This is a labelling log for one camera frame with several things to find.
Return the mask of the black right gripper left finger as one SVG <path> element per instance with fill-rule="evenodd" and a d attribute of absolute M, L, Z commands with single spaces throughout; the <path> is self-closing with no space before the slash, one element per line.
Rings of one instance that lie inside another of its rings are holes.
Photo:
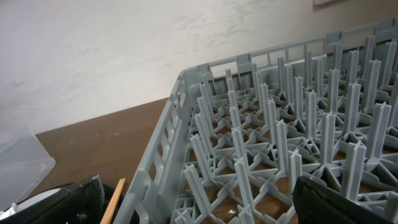
<path fill-rule="evenodd" d="M 98 175 L 62 187 L 53 195 L 1 220 L 3 224 L 99 223 L 104 188 Z"/>

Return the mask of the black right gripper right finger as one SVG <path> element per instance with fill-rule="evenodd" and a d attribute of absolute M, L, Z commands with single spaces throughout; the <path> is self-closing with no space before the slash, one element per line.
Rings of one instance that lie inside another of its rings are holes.
<path fill-rule="evenodd" d="M 297 178 L 292 198 L 300 224 L 390 223 L 308 177 Z"/>

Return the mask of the white tissue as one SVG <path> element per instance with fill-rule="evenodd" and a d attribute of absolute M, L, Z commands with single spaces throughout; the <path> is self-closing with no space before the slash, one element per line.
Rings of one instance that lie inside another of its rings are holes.
<path fill-rule="evenodd" d="M 17 212 L 18 205 L 13 203 L 10 208 L 5 211 L 1 211 L 0 220 L 6 219 Z"/>

